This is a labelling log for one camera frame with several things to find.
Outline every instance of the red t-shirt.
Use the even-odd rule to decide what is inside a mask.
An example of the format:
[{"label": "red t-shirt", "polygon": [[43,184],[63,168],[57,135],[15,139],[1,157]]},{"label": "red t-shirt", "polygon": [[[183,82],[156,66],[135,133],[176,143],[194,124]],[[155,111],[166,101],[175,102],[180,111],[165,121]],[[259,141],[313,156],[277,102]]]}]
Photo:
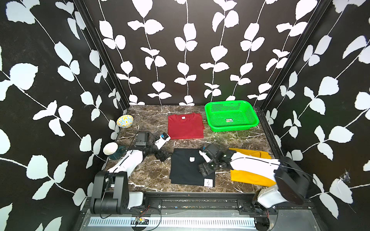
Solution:
[{"label": "red t-shirt", "polygon": [[171,139],[204,138],[203,129],[203,119],[198,113],[168,117],[168,135]]}]

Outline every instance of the clothing label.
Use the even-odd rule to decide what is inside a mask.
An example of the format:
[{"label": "clothing label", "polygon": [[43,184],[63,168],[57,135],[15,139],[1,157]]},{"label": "clothing label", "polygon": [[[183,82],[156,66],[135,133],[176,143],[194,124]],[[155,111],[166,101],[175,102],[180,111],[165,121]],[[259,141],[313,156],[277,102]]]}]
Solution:
[{"label": "clothing label", "polygon": [[204,179],[204,186],[213,187],[213,179]]}]

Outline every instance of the marble table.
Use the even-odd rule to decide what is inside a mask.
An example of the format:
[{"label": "marble table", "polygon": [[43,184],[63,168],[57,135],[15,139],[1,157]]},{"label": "marble table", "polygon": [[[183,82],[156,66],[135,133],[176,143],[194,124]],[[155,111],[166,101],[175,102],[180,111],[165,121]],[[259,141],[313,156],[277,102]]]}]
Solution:
[{"label": "marble table", "polygon": [[[120,130],[116,142],[118,145],[128,146],[138,131],[150,131],[158,137],[163,132],[167,132],[169,115],[193,112],[200,113],[203,117],[204,138],[170,140],[162,147],[163,150],[173,152],[174,148],[198,149],[215,142],[224,147],[261,150],[272,155],[261,124],[250,130],[213,132],[207,123],[204,106],[130,106],[127,114],[134,117],[134,122],[130,128]],[[117,161],[108,161],[106,169],[116,163]],[[154,155],[147,156],[129,177],[129,189],[130,191],[254,193],[263,188],[263,186],[231,181],[230,171],[227,170],[216,172],[215,187],[171,184],[171,180],[168,178],[170,170],[171,157],[164,162],[160,162]]]}]

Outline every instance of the green plastic basket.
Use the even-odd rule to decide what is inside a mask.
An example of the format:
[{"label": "green plastic basket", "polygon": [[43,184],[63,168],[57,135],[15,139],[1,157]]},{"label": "green plastic basket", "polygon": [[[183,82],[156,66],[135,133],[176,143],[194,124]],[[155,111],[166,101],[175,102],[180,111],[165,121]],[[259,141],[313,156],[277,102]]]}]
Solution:
[{"label": "green plastic basket", "polygon": [[205,111],[214,132],[248,130],[259,123],[251,104],[244,100],[210,102]]}]

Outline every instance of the blue and yellow bowl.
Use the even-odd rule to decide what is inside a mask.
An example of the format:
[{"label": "blue and yellow bowl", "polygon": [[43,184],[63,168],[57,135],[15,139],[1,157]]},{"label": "blue and yellow bowl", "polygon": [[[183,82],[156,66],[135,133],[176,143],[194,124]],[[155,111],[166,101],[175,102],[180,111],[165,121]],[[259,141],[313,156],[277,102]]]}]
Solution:
[{"label": "blue and yellow bowl", "polygon": [[117,119],[117,125],[121,128],[129,128],[134,122],[134,118],[131,115],[123,115]]}]

